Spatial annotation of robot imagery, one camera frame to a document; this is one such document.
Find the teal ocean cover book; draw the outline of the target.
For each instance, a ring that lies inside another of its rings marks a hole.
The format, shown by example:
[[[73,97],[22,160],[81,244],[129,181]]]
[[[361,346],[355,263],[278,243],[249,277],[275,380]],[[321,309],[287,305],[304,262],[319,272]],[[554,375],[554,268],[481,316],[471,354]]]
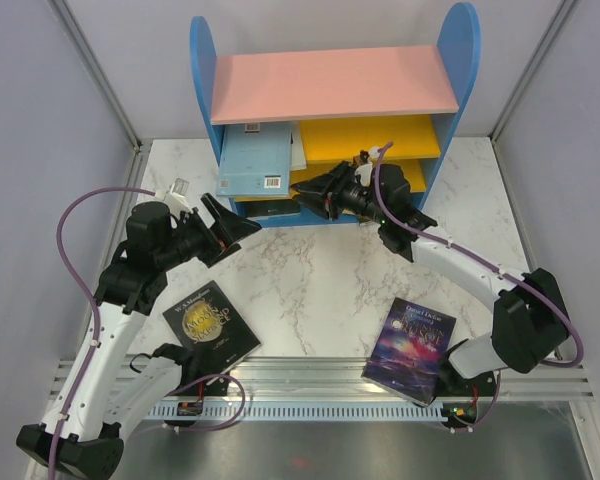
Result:
[[[300,205],[291,199],[242,202],[244,215],[252,220],[298,215]]]

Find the pale grey Gatsby book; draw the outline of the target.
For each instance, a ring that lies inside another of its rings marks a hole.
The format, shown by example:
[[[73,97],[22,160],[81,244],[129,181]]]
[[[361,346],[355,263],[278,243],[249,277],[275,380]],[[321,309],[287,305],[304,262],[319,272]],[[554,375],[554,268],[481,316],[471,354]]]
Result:
[[[291,171],[305,170],[306,157],[298,122],[291,123]]]

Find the light blue thin book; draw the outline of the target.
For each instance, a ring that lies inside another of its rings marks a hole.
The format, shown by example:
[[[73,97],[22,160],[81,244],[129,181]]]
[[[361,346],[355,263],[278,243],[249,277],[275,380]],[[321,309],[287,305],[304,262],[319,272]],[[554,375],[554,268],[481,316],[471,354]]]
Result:
[[[290,123],[227,125],[216,194],[228,198],[286,198],[290,166]]]

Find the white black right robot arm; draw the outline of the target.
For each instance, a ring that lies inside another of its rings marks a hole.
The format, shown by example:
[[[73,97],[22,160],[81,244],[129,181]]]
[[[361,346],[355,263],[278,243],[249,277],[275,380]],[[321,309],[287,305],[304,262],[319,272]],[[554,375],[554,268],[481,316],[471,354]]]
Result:
[[[326,220],[350,212],[376,222],[388,250],[442,274],[491,312],[489,333],[462,341],[442,356],[436,378],[444,391],[460,393],[487,372],[526,374],[576,336],[551,273],[508,270],[455,243],[411,203],[410,185],[398,166],[372,169],[364,185],[354,166],[343,162],[291,188],[297,203]]]

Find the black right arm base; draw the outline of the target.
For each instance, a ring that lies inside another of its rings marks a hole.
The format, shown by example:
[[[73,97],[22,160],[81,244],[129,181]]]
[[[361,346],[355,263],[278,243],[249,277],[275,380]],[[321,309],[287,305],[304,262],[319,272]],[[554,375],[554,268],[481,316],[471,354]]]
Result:
[[[496,390],[496,376],[493,372],[479,374],[466,379],[452,365],[444,361],[439,366],[438,379],[434,389],[434,399],[452,397],[478,398],[491,397]]]

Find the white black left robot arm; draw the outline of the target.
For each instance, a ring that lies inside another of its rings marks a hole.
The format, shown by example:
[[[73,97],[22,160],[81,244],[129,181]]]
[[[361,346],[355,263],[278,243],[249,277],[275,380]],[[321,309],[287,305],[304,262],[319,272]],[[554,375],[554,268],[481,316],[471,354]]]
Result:
[[[209,193],[201,201],[212,225],[178,193],[156,194],[132,208],[125,240],[87,294],[92,319],[63,387],[44,418],[23,426],[16,439],[49,478],[110,478],[131,433],[158,402],[210,381],[198,354],[165,343],[130,385],[111,394],[122,360],[167,287],[168,271],[193,259],[212,267],[261,229]]]

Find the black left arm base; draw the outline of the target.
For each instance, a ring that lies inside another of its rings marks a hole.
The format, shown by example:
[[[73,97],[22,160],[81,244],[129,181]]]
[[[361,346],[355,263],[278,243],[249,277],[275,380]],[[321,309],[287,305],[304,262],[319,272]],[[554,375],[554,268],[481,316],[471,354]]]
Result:
[[[169,392],[170,396],[196,396],[223,394],[227,386],[220,386],[224,379],[217,377],[226,366],[213,358],[207,347],[188,349],[168,345],[164,356],[173,360],[181,369],[177,387]]]

